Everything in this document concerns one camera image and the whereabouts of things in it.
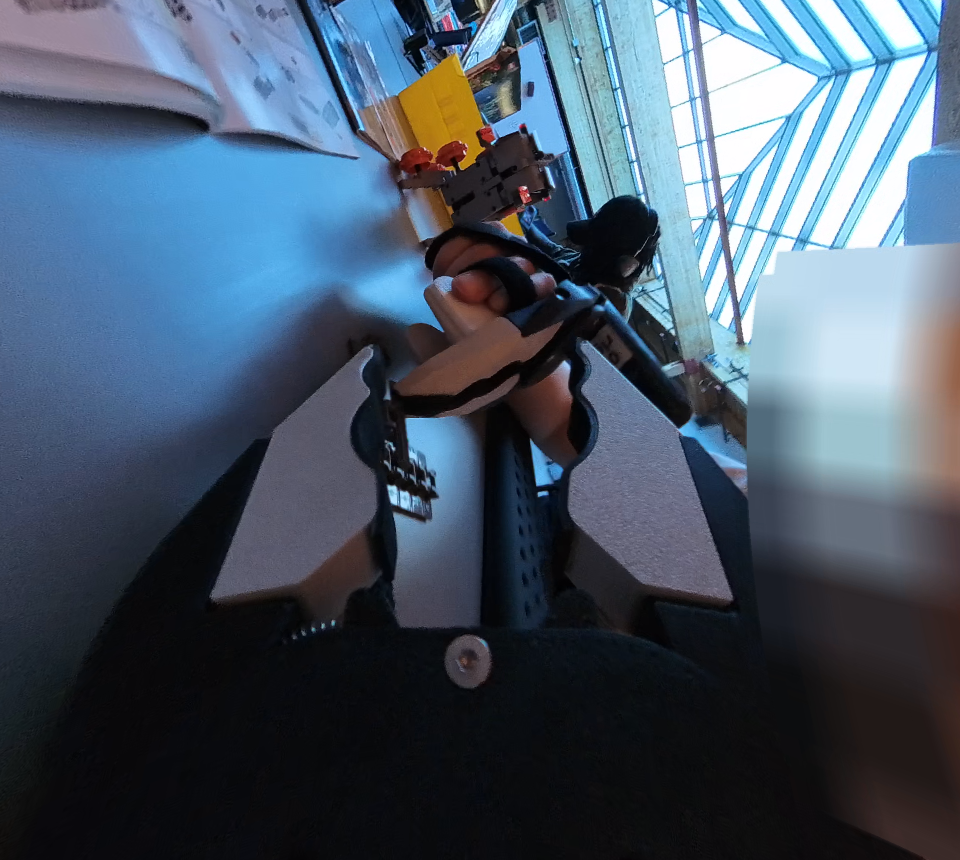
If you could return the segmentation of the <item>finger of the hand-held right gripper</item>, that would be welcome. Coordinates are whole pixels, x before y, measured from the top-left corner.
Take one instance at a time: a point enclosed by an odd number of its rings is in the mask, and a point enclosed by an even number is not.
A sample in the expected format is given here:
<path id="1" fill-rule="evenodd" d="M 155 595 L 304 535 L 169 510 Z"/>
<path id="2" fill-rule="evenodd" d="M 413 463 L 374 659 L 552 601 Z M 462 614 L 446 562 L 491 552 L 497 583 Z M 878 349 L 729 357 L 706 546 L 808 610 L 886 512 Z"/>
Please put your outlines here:
<path id="1" fill-rule="evenodd" d="M 556 333 L 552 325 L 524 335 L 510 320 L 493 320 L 415 368 L 402 379 L 401 396 L 455 397 L 503 371 L 517 374 Z"/>
<path id="2" fill-rule="evenodd" d="M 402 395 L 393 393 L 393 403 L 406 418 L 443 419 L 466 417 L 496 403 L 493 394 L 464 398 L 453 395 Z"/>

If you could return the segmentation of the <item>black toy vehicle orange wheels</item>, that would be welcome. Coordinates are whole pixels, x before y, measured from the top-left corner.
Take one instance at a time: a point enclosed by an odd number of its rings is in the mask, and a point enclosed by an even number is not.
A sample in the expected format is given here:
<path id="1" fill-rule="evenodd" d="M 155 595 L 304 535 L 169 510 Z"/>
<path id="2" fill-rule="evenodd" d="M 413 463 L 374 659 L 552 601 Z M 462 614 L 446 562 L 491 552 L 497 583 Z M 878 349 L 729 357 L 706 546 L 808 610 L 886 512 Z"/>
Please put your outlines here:
<path id="1" fill-rule="evenodd" d="M 550 198 L 556 157 L 541 149 L 524 124 L 504 135 L 486 125 L 476 137 L 481 151 L 467 167 L 462 164 L 469 147 L 458 139 L 437 154 L 425 147 L 407 150 L 398 162 L 399 186 L 438 191 L 456 226 L 499 221 Z"/>

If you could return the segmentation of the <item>yellow plastic bin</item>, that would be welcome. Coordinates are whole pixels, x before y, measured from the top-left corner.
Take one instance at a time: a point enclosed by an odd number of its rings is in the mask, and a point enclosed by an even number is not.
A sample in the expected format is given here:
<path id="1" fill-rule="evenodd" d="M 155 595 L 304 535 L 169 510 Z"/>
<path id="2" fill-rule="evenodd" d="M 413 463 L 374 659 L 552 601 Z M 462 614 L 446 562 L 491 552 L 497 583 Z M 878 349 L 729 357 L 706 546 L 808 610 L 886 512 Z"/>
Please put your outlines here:
<path id="1" fill-rule="evenodd" d="M 462 166 L 474 162 L 481 151 L 476 133 L 487 124 L 466 77 L 460 61 L 448 59 L 396 95 L 405 121 L 405 152 L 414 147 L 425 147 L 437 154 L 443 145 L 458 139 L 469 149 Z M 388 163 L 390 176 L 401 191 L 402 206 L 413 225 L 417 242 L 427 244 L 456 226 L 438 191 L 401 188 L 399 163 L 390 160 Z"/>

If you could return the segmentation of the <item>wooden post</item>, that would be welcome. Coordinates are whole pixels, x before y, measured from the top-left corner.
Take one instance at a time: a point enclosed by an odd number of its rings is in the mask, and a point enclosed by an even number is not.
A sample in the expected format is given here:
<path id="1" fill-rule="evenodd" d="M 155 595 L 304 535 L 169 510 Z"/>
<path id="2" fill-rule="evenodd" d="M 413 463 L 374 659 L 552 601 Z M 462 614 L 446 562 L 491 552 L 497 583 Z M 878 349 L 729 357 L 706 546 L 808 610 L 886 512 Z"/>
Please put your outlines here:
<path id="1" fill-rule="evenodd" d="M 680 357 L 701 361 L 714 339 L 652 0 L 601 0 L 647 202 L 661 225 L 659 257 Z"/>

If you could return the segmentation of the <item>open instruction booklet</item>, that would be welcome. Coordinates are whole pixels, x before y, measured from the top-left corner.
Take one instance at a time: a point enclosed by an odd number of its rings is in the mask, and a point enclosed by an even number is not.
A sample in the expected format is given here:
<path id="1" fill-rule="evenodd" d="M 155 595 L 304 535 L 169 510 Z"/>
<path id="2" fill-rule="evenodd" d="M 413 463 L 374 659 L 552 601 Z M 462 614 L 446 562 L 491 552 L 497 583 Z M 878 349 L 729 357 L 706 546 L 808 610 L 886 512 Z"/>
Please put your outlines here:
<path id="1" fill-rule="evenodd" d="M 1 0 L 2 93 L 358 158 L 293 0 Z"/>

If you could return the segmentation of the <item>person's right hand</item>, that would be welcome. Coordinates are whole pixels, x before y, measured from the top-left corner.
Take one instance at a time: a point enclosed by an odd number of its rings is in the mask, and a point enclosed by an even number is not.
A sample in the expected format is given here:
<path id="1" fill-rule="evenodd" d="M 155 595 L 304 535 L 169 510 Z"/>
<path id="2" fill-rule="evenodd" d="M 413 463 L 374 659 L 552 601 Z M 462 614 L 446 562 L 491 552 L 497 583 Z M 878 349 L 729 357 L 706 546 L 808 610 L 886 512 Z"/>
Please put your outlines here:
<path id="1" fill-rule="evenodd" d="M 502 238 L 484 239 L 469 231 L 461 231 L 440 247 L 431 246 L 428 254 L 432 260 L 430 276 L 451 279 L 452 296 L 463 303 L 479 305 L 496 315 L 503 315 L 510 308 L 506 285 L 497 275 L 477 267 L 483 261 L 502 256 L 511 266 L 522 271 L 539 300 L 550 295 L 557 280 L 543 267 L 517 254 L 514 247 Z"/>

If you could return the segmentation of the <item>large grid window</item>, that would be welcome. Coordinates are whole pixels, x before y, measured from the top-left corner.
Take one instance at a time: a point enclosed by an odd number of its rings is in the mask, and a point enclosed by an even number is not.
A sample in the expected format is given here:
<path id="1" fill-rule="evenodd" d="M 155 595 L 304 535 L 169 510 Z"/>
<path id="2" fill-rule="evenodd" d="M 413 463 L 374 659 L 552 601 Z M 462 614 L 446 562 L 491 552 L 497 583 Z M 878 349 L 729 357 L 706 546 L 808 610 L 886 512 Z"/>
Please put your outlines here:
<path id="1" fill-rule="evenodd" d="M 744 337 L 780 253 L 901 243 L 941 0 L 697 0 Z"/>

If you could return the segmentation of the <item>wooden window ledge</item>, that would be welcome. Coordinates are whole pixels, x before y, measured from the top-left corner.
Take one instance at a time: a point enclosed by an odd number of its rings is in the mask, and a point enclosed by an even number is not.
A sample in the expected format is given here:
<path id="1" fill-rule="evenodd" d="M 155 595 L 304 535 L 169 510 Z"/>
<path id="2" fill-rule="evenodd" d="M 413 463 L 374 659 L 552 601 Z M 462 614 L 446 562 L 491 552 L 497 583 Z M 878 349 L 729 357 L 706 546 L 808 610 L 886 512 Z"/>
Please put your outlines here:
<path id="1" fill-rule="evenodd" d="M 663 372 L 687 388 L 690 402 L 698 398 L 701 417 L 720 424 L 740 446 L 747 446 L 750 346 L 735 334 L 709 321 L 713 352 L 696 368 L 681 358 L 679 341 L 668 326 L 651 325 L 654 353 Z"/>

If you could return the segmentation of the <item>rusty metal pipe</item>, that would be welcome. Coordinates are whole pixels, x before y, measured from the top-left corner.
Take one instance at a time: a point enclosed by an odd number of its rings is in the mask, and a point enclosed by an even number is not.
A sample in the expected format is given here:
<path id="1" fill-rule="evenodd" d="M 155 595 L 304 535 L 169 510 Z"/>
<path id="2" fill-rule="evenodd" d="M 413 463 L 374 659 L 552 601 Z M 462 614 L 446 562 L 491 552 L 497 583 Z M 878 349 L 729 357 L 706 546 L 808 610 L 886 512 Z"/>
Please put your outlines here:
<path id="1" fill-rule="evenodd" d="M 740 302 L 738 297 L 738 290 L 736 285 L 736 270 L 734 266 L 734 257 L 730 243 L 730 233 L 729 233 L 729 224 L 727 220 L 726 213 L 726 201 L 724 197 L 724 191 L 722 188 L 721 182 L 721 171 L 719 168 L 718 155 L 716 150 L 716 136 L 714 132 L 714 117 L 712 103 L 710 96 L 709 82 L 707 78 L 706 63 L 704 54 L 704 44 L 702 40 L 701 32 L 701 18 L 699 10 L 699 1 L 698 0 L 685 0 L 686 8 L 690 29 L 691 29 L 691 43 L 692 43 L 692 52 L 695 63 L 695 68 L 697 71 L 697 81 L 699 86 L 699 101 L 700 109 L 702 113 L 702 126 L 703 126 L 703 136 L 706 145 L 706 152 L 709 162 L 709 174 L 711 180 L 711 186 L 714 195 L 714 206 L 716 211 L 717 224 L 719 228 L 719 240 L 721 244 L 722 253 L 724 256 L 725 270 L 726 270 L 726 287 L 731 303 L 731 314 L 734 327 L 735 338 L 738 346 L 743 347 L 746 344 L 746 339 L 743 330 L 742 318 L 741 318 L 741 309 Z"/>

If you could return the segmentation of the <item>grey desk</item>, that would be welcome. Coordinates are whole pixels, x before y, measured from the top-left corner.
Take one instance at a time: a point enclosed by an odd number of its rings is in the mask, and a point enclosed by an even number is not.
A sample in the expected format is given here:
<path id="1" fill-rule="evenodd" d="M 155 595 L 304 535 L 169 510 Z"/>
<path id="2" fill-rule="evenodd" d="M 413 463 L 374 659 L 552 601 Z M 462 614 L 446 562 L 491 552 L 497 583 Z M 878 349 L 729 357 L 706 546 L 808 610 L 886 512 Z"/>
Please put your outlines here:
<path id="1" fill-rule="evenodd" d="M 256 437 L 426 319 L 388 161 L 2 98 L 2 776 L 120 592 Z"/>

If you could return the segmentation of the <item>person's right forearm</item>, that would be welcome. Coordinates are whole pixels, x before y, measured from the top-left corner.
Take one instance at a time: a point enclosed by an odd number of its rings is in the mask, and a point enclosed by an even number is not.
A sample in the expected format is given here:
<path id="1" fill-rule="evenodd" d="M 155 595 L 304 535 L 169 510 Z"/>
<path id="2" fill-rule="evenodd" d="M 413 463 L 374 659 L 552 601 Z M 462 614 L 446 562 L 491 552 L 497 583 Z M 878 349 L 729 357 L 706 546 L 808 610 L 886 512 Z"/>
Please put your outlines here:
<path id="1" fill-rule="evenodd" d="M 578 450 L 570 440 L 573 411 L 571 366 L 563 361 L 538 383 L 518 390 L 512 406 L 533 444 L 562 469 L 577 459 Z"/>

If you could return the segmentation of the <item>closed blue booklet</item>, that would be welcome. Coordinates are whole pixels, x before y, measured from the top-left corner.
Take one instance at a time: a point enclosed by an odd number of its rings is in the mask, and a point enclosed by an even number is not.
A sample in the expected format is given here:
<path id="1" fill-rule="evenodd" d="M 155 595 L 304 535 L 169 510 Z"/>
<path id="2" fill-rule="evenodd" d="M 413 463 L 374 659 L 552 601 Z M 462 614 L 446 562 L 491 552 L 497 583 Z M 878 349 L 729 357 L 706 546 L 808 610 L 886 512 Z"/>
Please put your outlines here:
<path id="1" fill-rule="evenodd" d="M 398 163 L 405 152 L 404 117 L 369 38 L 323 0 L 297 0 L 353 133 Z"/>

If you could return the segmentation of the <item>black perforated panel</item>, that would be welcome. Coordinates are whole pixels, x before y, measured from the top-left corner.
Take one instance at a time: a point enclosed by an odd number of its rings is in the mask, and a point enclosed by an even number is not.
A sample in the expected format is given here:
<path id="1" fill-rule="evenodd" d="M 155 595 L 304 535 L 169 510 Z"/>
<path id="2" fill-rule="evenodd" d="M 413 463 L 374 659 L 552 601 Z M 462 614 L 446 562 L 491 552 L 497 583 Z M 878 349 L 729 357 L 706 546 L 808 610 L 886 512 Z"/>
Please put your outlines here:
<path id="1" fill-rule="evenodd" d="M 486 412 L 481 624 L 558 629 L 553 495 L 542 491 L 529 437 L 506 406 Z"/>

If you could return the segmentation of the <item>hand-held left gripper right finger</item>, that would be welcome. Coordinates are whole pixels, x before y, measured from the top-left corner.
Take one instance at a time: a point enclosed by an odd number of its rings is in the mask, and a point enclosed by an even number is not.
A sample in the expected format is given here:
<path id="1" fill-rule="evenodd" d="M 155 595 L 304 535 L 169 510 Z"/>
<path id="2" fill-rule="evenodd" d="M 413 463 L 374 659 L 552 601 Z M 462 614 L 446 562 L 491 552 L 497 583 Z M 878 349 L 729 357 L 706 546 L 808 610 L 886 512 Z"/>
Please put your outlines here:
<path id="1" fill-rule="evenodd" d="M 649 599 L 729 607 L 731 587 L 678 428 L 590 343 L 578 353 L 591 427 L 568 473 L 567 577 L 604 614 L 636 614 Z"/>

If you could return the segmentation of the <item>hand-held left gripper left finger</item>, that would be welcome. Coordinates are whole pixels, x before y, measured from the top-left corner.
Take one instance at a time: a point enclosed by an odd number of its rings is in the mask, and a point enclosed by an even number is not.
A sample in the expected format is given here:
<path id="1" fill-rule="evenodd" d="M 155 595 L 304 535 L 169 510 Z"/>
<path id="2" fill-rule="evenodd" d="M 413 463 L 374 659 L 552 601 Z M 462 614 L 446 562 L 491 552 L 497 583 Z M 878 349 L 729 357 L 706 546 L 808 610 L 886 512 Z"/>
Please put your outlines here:
<path id="1" fill-rule="evenodd" d="M 213 604 L 290 600 L 309 621 L 342 621 L 355 593 L 391 585 L 386 397 L 382 352 L 366 346 L 274 430 Z"/>

